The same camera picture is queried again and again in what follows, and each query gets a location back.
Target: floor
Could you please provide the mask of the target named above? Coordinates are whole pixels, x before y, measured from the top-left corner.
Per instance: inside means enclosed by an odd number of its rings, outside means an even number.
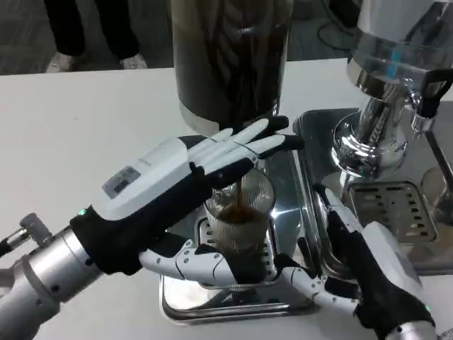
[[[296,8],[288,60],[347,56],[344,51],[324,45],[316,36],[318,28],[330,21],[320,1],[311,0],[309,11],[305,6]],[[76,2],[84,22],[89,51],[86,63],[79,70],[119,69],[120,65],[105,43],[93,0]],[[309,18],[296,19],[301,11]],[[130,15],[133,30],[149,67],[172,67],[173,47],[165,1],[130,0]],[[335,25],[326,27],[322,36],[335,46],[349,47],[352,43],[352,37],[338,30]],[[0,74],[44,72],[54,52],[52,31],[42,0],[0,0]]]

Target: white table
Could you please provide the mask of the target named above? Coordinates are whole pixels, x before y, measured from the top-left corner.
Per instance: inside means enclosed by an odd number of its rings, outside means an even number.
[[[345,60],[291,62],[281,114],[360,104]],[[446,98],[453,98],[449,93]],[[172,69],[0,77],[0,238],[36,212],[56,232],[129,161],[170,136],[193,133],[178,110]],[[5,256],[8,266],[31,244]],[[453,276],[424,278],[443,332],[453,327]],[[159,278],[140,271],[104,277],[63,306],[37,340],[374,339],[327,311],[303,316],[177,327],[159,310]]]

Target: person's leg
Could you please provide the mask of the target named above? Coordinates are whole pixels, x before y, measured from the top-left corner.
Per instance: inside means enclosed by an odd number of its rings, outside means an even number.
[[[119,60],[139,53],[139,43],[130,27],[127,0],[96,0],[107,44]]]
[[[84,28],[75,0],[44,0],[58,52],[79,56],[85,50]]]

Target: white sneaker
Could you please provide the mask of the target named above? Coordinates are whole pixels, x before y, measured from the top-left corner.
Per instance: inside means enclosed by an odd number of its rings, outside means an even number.
[[[147,69],[147,62],[144,60],[141,53],[137,53],[134,57],[120,60],[123,69]]]
[[[57,52],[50,60],[46,73],[71,72],[75,66],[80,63],[82,56],[64,55]]]

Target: cable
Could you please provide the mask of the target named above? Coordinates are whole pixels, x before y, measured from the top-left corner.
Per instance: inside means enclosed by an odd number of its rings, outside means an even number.
[[[7,253],[10,253],[11,251],[13,251],[13,249],[9,245],[8,239],[7,238],[3,239],[0,242],[0,257],[3,257],[4,255],[6,255]]]
[[[320,1],[321,4],[323,5],[324,11],[326,11],[326,14],[327,14],[328,18],[331,20],[332,23],[335,24],[335,26],[338,27],[339,30],[341,30],[342,32],[344,32],[344,33],[347,34],[347,35],[351,35],[351,36],[354,35],[354,33],[352,33],[351,31],[349,31],[348,29],[344,28],[343,25],[341,25],[341,23],[339,23],[339,22],[336,20],[336,18],[332,15],[331,10],[330,10],[329,7],[327,6],[325,0],[319,0],[319,1]]]
[[[337,50],[337,51],[343,51],[343,52],[349,52],[351,51],[350,48],[346,48],[346,47],[339,47],[339,46],[334,46],[328,42],[326,42],[326,40],[321,36],[321,31],[326,28],[326,27],[329,27],[329,25],[333,24],[335,22],[333,21],[329,21],[327,23],[324,23],[323,25],[319,26],[318,30],[316,31],[316,36],[318,37],[318,39],[324,44],[326,45],[327,47],[330,47],[331,49],[333,50]]]

